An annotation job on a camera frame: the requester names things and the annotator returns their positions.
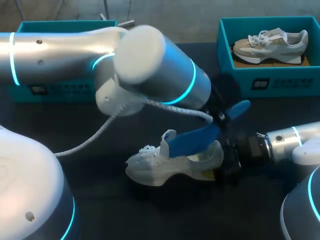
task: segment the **sneaker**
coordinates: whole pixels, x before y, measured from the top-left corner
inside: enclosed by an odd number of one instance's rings
[[[259,35],[249,35],[236,41],[233,53],[251,64],[259,64],[265,59],[275,59],[287,64],[301,64],[302,55],[308,46],[308,32],[288,33],[280,28],[261,31]]]
[[[161,137],[159,147],[145,146],[126,163],[126,174],[133,181],[146,186],[162,186],[170,177],[185,174],[197,180],[201,172],[219,168],[224,159],[224,151],[219,141],[213,141],[206,150],[195,155],[169,157],[168,141],[177,136],[175,130],[168,130]]]

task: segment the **teal shoebox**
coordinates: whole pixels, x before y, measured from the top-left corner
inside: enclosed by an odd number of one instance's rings
[[[230,49],[234,42],[276,28],[287,33],[307,30],[310,66],[235,67]],[[238,81],[245,98],[320,96],[320,26],[313,16],[221,18],[217,56],[221,72]]]
[[[25,21],[17,33],[80,33],[115,26],[115,20]],[[94,103],[96,93],[91,78],[8,86],[7,91],[16,103]]]

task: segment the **gray floor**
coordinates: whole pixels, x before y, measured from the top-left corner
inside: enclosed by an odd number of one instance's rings
[[[29,21],[98,20],[103,0],[20,0]],[[110,17],[160,29],[174,42],[213,42],[222,17],[312,15],[319,0],[108,0]],[[13,0],[0,0],[0,32],[21,22]]]

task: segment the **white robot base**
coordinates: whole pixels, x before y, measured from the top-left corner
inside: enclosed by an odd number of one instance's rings
[[[79,240],[76,202],[54,154],[5,128],[0,145],[0,239]]]

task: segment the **cable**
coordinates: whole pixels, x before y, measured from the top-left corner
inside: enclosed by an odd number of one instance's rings
[[[191,115],[191,116],[198,116],[201,117],[203,119],[205,119],[208,123],[212,123],[213,122],[213,118],[212,116],[202,112],[202,111],[197,111],[197,110],[190,110],[190,109],[185,109],[185,108],[180,108],[180,107],[176,107],[176,106],[170,106],[170,105],[164,105],[160,102],[157,101],[153,101],[147,98],[142,98],[141,99],[144,103],[154,106],[156,108],[159,109],[164,109],[170,112],[174,112],[174,113],[178,113],[178,114],[183,114],[183,115]],[[125,110],[129,105],[128,104],[124,104],[122,105],[114,114],[112,114],[107,121],[105,121],[105,123],[98,129],[98,131],[96,131],[95,134],[93,134],[89,139],[87,139],[86,141],[84,141],[83,143],[81,143],[80,145],[66,150],[66,151],[62,151],[62,152],[57,152],[54,155],[56,157],[62,157],[62,156],[67,156],[67,155],[71,155],[77,151],[79,151],[80,149],[83,149],[85,146],[87,146],[88,144],[90,144],[92,141],[94,141],[95,139],[97,139],[106,129],[107,127],[115,120],[115,118],[123,111]]]
[[[19,0],[14,0],[14,2],[15,2],[15,5],[16,5],[16,8],[18,9],[18,12],[20,14],[20,17],[21,17],[22,21],[23,22],[27,21],[26,17],[25,17],[25,14],[24,14],[24,11],[22,10],[22,7],[20,5]]]

